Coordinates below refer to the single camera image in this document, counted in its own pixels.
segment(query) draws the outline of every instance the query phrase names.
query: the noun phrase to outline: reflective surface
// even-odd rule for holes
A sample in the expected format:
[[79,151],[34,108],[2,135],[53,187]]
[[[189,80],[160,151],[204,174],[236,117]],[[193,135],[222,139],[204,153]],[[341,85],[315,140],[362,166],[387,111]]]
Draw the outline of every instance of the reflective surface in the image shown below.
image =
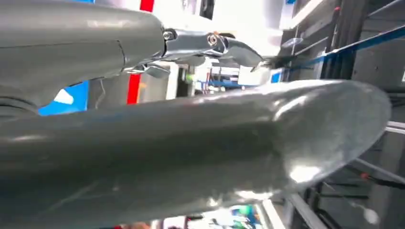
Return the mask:
[[297,81],[1,124],[0,228],[99,228],[300,190],[381,135],[389,101]]
[[[178,58],[190,57],[195,54],[201,54],[217,47],[224,47],[225,44],[212,33],[200,31],[184,31],[170,29],[166,32],[172,34],[172,39],[166,41],[166,52],[164,53],[164,60],[176,60]],[[208,38],[214,36],[218,42],[210,44]]]

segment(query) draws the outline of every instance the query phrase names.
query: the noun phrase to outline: white wall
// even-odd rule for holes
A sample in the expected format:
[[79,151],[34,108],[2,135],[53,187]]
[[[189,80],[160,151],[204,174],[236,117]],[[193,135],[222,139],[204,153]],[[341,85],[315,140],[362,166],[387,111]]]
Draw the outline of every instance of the white wall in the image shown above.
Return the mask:
[[216,0],[213,21],[261,55],[275,56],[283,35],[279,30],[283,5],[283,0]]
[[193,11],[184,10],[183,0],[155,0],[153,8],[153,14],[163,22],[166,28],[191,31],[215,30],[215,24],[211,20],[194,15]]
[[139,10],[141,0],[95,0],[97,5],[115,6],[129,10]]

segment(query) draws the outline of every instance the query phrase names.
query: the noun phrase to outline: metal rack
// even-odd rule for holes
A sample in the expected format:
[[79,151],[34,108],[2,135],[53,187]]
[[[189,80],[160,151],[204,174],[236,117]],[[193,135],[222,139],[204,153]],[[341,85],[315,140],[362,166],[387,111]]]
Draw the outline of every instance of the metal rack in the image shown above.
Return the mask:
[[[377,9],[373,9],[369,12],[370,2],[367,0],[336,0],[335,9],[331,12],[329,16],[329,30],[324,30],[321,39],[316,39],[317,41],[308,44],[306,47],[293,47],[293,54],[296,58],[292,61],[288,68],[283,69],[283,79],[284,81],[293,81],[296,79],[297,72],[298,75],[304,71],[315,71],[313,67],[316,64],[321,65],[321,70],[318,72],[316,78],[321,79],[346,79],[351,80],[352,75],[356,74],[356,53],[361,50],[370,50],[378,45],[384,45],[385,43],[401,39],[405,36],[405,24],[396,26],[395,28],[386,29],[385,31],[377,31],[375,36],[364,37],[362,34],[362,29],[364,28],[366,20],[372,20],[374,17],[383,14],[395,7],[405,6],[405,1],[403,0],[391,0],[385,1],[384,5],[379,5]],[[303,21],[302,25],[299,25],[295,30],[295,35],[303,32],[305,28],[312,25],[305,24]],[[284,40],[288,40],[291,37],[284,37]],[[309,58],[304,58],[302,56],[313,49],[319,49],[321,45],[324,44],[323,53],[321,55],[312,56]],[[405,93],[405,87],[401,85],[396,85],[393,87],[387,87],[385,85],[379,85],[383,90],[395,96],[402,95]],[[398,121],[391,121],[388,123],[386,128],[387,133],[392,133],[394,135],[405,135],[405,123]],[[371,173],[377,174],[378,177],[388,179],[387,183],[374,183],[375,185],[390,188],[390,184],[398,184],[401,186],[405,184],[405,178],[397,174],[396,172],[389,171],[378,165],[376,162],[369,162],[364,158],[358,158],[353,162],[353,166],[361,167],[370,171]],[[337,186],[346,188],[357,188],[357,184],[336,184]],[[338,193],[337,195],[324,195],[322,194],[323,184],[317,184],[313,188],[306,190],[302,195],[294,194],[287,199],[289,203],[295,207],[296,210],[290,209],[288,214],[293,213],[291,221],[288,216],[285,216],[285,224],[291,225],[291,229],[303,228],[302,225],[305,224],[311,229],[334,229],[334,228],[344,228],[337,222],[329,213],[320,208],[320,198],[340,198],[346,201],[348,198],[353,197],[354,199],[359,199],[360,195],[343,195]],[[362,196],[364,199],[369,199],[369,196]]]

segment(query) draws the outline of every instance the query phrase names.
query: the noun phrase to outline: cable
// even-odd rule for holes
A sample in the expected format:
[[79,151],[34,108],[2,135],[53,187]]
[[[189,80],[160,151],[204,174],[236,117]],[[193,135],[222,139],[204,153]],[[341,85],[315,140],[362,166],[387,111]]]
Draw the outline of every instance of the cable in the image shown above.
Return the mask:
[[103,80],[100,80],[100,85],[101,85],[101,90],[103,90],[102,94],[98,97],[97,101],[96,101],[96,109],[98,109],[98,105],[101,101],[103,101],[104,97],[106,96],[106,91],[104,89],[104,85],[103,85]]

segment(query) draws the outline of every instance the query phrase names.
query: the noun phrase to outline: screw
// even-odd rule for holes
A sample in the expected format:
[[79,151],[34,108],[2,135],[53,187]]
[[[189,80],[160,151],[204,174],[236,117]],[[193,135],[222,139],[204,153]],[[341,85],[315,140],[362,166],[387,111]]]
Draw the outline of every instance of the screw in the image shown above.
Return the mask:
[[163,32],[163,38],[165,41],[173,40],[174,34],[171,31],[165,31]]
[[208,43],[210,44],[210,46],[214,46],[218,43],[218,40],[214,34],[208,36]]

